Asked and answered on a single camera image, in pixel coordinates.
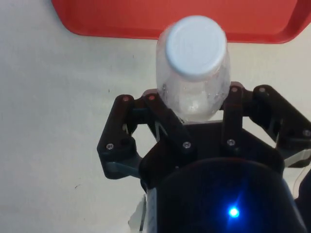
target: white surface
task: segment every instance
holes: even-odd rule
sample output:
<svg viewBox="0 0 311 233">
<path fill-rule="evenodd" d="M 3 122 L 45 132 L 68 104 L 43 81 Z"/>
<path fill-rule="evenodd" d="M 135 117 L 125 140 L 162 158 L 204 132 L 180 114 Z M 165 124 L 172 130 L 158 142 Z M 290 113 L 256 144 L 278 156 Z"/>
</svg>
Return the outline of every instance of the white surface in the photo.
<svg viewBox="0 0 311 233">
<path fill-rule="evenodd" d="M 274 86 L 308 119 L 311 27 L 284 45 L 229 44 L 232 79 Z M 117 232 L 139 181 L 104 177 L 96 153 L 114 98 L 155 88 L 156 41 L 68 32 L 49 0 L 0 1 L 3 233 Z M 247 129 L 268 140 L 250 121 Z M 154 140 L 136 133 L 144 154 Z"/>
<path fill-rule="evenodd" d="M 226 42 L 224 31 L 215 21 L 190 16 L 170 27 L 166 56 L 172 68 L 184 78 L 204 80 L 223 62 Z"/>
</svg>

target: blue led light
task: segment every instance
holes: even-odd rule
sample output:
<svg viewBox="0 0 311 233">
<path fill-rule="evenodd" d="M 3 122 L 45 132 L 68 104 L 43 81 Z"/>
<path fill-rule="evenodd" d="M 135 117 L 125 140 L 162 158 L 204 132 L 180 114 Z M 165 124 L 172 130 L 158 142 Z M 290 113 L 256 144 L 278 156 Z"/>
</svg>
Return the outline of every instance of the blue led light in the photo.
<svg viewBox="0 0 311 233">
<path fill-rule="evenodd" d="M 238 217 L 240 215 L 239 210 L 236 207 L 232 207 L 229 210 L 230 217 Z"/>
</svg>

